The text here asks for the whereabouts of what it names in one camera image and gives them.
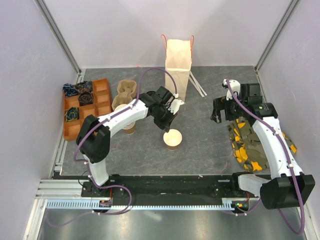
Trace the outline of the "brown paper coffee cup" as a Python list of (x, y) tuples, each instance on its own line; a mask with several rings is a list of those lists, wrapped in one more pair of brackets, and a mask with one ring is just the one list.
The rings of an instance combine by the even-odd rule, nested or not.
[(171, 151), (176, 150), (181, 144), (183, 136), (177, 129), (170, 129), (163, 134), (163, 141), (167, 148)]

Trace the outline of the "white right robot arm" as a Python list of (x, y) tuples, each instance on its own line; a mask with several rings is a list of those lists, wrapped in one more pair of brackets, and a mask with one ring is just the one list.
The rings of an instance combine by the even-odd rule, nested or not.
[(268, 210), (299, 207), (306, 203), (315, 179), (304, 174), (294, 159), (293, 144), (284, 136), (274, 105), (264, 102), (258, 83), (240, 84), (224, 79), (226, 96), (213, 100), (211, 119), (227, 126), (233, 155), (246, 173), (235, 173), (229, 191), (235, 197), (250, 192)]

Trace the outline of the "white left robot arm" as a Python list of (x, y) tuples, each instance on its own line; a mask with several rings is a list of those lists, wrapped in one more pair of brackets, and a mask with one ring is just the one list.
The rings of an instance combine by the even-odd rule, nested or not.
[(81, 152), (88, 164), (89, 177), (93, 183), (92, 191), (99, 197), (110, 191), (107, 182), (106, 157), (110, 151), (111, 138), (128, 125), (153, 117), (154, 124), (168, 132), (173, 119), (185, 102), (161, 86), (157, 91), (140, 94), (136, 99), (112, 113), (95, 117), (92, 114), (84, 119), (76, 139), (77, 151)]

